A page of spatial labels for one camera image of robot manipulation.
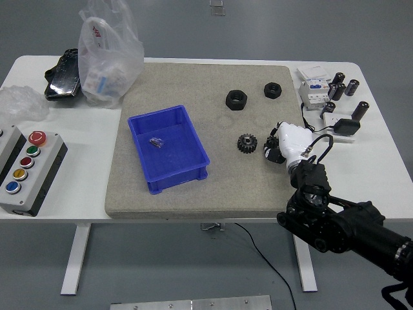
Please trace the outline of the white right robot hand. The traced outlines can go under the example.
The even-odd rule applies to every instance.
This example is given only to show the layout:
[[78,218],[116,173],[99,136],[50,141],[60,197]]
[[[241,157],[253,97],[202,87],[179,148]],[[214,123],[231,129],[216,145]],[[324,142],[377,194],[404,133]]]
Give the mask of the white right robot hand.
[[312,142],[309,129],[283,121],[267,138],[263,147],[264,156],[273,163],[286,163],[287,172],[292,174],[301,161],[308,159]]

